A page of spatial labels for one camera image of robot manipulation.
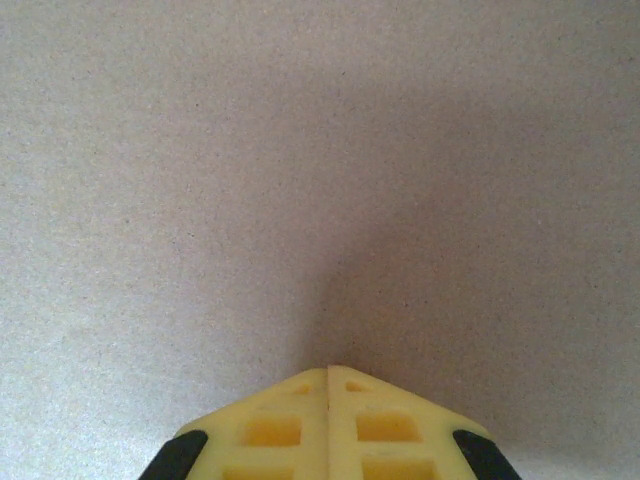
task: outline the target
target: yellow plastic part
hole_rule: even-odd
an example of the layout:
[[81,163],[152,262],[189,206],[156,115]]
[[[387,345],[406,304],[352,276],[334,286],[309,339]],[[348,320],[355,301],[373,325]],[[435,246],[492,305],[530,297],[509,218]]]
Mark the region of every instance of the yellow plastic part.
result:
[[475,480],[452,433],[477,423],[357,370],[289,378],[185,425],[209,436],[187,480]]

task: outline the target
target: black corner piece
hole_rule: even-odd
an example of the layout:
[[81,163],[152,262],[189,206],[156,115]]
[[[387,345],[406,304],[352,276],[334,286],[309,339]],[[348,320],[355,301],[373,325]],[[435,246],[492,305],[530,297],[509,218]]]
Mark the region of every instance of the black corner piece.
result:
[[186,480],[209,437],[192,430],[165,443],[138,480]]
[[467,430],[456,430],[453,438],[478,480],[522,480],[491,440]]

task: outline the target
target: square hole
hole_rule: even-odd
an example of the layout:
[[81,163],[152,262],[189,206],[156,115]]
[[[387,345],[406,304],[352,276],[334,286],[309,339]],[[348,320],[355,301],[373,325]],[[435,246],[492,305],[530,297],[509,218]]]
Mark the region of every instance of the square hole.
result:
[[361,413],[356,417],[360,442],[420,442],[413,419],[401,412]]
[[311,393],[311,386],[309,385],[300,385],[293,391],[294,395],[308,395]]
[[347,389],[347,392],[370,392],[371,391],[367,387],[364,387],[364,386],[360,385],[359,383],[356,383],[356,382],[351,381],[351,380],[349,380],[346,383],[345,388]]
[[300,445],[302,422],[295,415],[259,415],[246,426],[242,444],[249,447]]
[[293,480],[293,468],[289,467],[229,467],[223,480]]
[[363,480],[440,480],[433,462],[419,459],[365,458]]

